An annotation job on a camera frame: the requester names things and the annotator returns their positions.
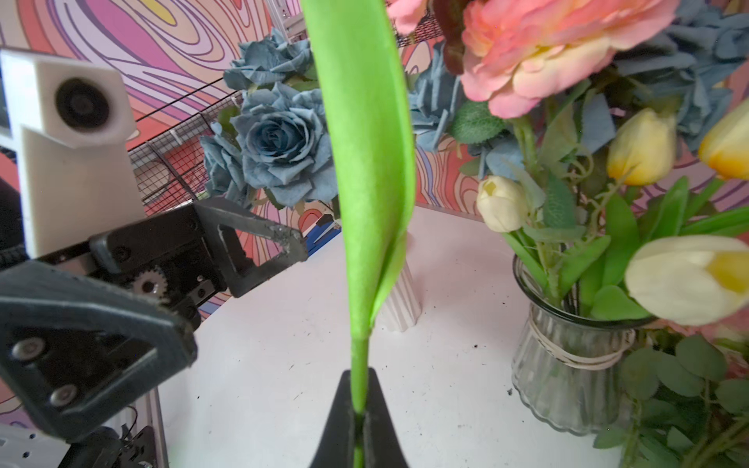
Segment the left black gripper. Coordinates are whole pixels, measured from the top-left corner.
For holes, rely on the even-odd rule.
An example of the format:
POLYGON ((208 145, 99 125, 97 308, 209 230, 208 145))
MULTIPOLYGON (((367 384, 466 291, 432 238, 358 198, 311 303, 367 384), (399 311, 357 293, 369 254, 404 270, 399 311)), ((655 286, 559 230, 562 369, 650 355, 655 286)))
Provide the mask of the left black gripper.
POLYGON ((1 378, 39 429, 77 442, 196 361, 200 305, 307 258, 298 230, 224 198, 74 222, 1 254, 1 378))

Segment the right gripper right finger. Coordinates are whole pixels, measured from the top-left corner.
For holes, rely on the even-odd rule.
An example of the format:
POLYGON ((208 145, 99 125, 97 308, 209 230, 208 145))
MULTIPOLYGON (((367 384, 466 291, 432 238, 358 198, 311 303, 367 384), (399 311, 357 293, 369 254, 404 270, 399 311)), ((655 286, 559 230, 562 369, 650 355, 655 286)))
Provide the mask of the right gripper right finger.
POLYGON ((408 468, 378 374, 369 368, 368 400, 363 423, 363 452, 366 468, 408 468))

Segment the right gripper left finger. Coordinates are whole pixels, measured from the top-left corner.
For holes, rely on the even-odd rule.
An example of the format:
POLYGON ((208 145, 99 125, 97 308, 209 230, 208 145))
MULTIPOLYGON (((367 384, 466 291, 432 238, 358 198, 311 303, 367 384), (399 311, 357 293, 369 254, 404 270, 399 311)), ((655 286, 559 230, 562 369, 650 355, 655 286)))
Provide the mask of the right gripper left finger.
POLYGON ((352 468, 356 441, 350 372, 341 374, 333 403, 310 468, 352 468))

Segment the white ribbed ceramic vase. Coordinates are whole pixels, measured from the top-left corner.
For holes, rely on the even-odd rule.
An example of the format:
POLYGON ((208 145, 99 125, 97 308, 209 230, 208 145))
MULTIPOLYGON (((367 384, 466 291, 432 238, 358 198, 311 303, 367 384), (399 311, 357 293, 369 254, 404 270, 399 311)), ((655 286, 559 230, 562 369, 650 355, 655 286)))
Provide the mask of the white ribbed ceramic vase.
POLYGON ((404 259, 397 281, 380 308, 378 325, 390 333, 404 333, 417 325, 421 312, 413 274, 404 259))

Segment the green tulip leaf stem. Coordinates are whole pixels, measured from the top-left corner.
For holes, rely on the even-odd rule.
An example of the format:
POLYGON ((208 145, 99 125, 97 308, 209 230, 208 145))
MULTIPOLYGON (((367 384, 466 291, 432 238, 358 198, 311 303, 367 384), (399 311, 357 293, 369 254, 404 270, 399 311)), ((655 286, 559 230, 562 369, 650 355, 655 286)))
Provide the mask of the green tulip leaf stem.
POLYGON ((395 34, 381 1, 302 3, 331 137, 345 248, 350 367, 312 463, 402 467, 406 460, 369 365, 376 317, 406 260, 415 139, 395 34))

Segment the peach peony spray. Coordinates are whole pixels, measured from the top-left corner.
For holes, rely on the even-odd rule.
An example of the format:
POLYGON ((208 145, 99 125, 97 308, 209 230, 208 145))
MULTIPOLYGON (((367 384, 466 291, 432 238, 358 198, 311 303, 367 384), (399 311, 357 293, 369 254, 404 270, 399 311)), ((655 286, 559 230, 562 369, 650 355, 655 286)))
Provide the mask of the peach peony spray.
POLYGON ((388 16, 408 35, 433 12, 448 71, 493 115, 519 118, 614 56, 653 38, 675 18, 673 0, 390 1, 388 16))

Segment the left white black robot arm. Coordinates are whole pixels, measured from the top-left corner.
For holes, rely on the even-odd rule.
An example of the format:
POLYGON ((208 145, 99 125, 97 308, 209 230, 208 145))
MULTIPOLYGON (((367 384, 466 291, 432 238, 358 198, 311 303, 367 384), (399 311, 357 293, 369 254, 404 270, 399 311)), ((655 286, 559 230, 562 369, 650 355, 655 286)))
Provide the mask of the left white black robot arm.
POLYGON ((64 467, 154 467, 155 429, 107 421, 197 358, 199 308, 304 261, 302 234, 220 198, 34 259, 1 188, 1 377, 64 467))

